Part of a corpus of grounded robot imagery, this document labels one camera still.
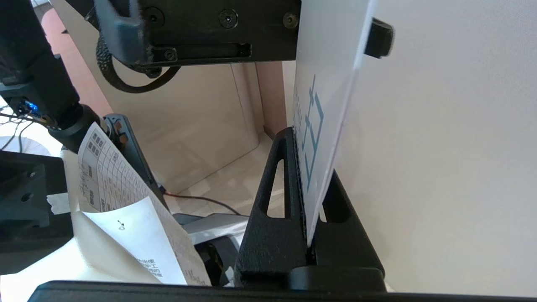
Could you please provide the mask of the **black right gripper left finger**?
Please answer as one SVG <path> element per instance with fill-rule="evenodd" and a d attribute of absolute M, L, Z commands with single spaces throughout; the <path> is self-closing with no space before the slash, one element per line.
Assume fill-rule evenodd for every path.
<path fill-rule="evenodd" d="M 284 217 L 267 214 L 279 163 L 284 167 Z M 280 288 L 307 264 L 301 183 L 292 128 L 275 136 L 235 264 L 236 287 Z"/>

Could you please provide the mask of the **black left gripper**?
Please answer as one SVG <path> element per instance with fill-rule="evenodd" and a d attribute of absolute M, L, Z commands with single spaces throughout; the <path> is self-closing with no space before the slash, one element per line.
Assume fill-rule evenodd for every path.
<path fill-rule="evenodd" d="M 299 0 L 142 0 L 164 67 L 294 60 Z"/>

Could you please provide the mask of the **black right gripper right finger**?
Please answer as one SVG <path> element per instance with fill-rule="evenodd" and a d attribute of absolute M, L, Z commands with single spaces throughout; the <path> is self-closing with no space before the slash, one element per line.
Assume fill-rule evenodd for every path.
<path fill-rule="evenodd" d="M 325 220 L 317 222 L 313 239 L 316 264 L 374 268 L 384 273 L 337 172 L 332 174 L 322 206 Z"/>

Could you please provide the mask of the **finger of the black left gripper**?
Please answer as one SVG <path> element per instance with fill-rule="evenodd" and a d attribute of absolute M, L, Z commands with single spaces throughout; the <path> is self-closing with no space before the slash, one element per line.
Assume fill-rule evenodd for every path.
<path fill-rule="evenodd" d="M 95 0 L 100 34 L 109 52 L 127 65 L 147 64 L 147 37 L 138 0 Z"/>
<path fill-rule="evenodd" d="M 394 27 L 379 19 L 372 19 L 364 54 L 373 58 L 388 57 L 394 42 Z"/>

